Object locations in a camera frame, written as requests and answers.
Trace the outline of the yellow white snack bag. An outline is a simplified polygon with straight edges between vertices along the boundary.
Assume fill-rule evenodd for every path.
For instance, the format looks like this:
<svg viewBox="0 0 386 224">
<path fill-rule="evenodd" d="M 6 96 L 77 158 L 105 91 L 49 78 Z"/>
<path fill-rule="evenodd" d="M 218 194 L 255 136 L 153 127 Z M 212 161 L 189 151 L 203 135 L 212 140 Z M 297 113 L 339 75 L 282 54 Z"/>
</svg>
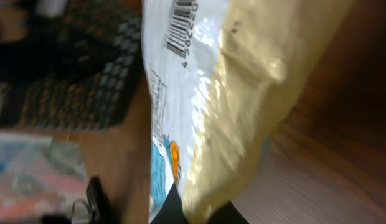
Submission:
<svg viewBox="0 0 386 224">
<path fill-rule="evenodd" d="M 352 1 L 143 2 L 152 100 L 149 220 L 205 223 L 244 191 Z"/>
</svg>

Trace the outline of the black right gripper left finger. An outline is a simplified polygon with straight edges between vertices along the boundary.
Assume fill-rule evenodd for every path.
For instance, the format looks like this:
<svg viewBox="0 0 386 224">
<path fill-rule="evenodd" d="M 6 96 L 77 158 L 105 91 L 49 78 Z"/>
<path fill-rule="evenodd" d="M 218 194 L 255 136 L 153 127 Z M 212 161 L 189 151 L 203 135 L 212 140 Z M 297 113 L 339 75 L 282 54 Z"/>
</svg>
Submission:
<svg viewBox="0 0 386 224">
<path fill-rule="evenodd" d="M 189 224 L 183 214 L 181 198 L 175 184 L 172 185 L 163 206 L 150 224 Z"/>
</svg>

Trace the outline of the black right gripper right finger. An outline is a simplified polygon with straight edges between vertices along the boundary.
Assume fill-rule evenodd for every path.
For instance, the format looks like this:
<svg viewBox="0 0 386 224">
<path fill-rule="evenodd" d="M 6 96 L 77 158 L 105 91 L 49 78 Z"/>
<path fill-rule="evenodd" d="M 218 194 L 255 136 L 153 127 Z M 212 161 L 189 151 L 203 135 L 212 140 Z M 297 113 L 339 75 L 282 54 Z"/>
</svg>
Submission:
<svg viewBox="0 0 386 224">
<path fill-rule="evenodd" d="M 208 224 L 248 224 L 248 222 L 233 203 L 229 202 L 211 216 Z"/>
</svg>

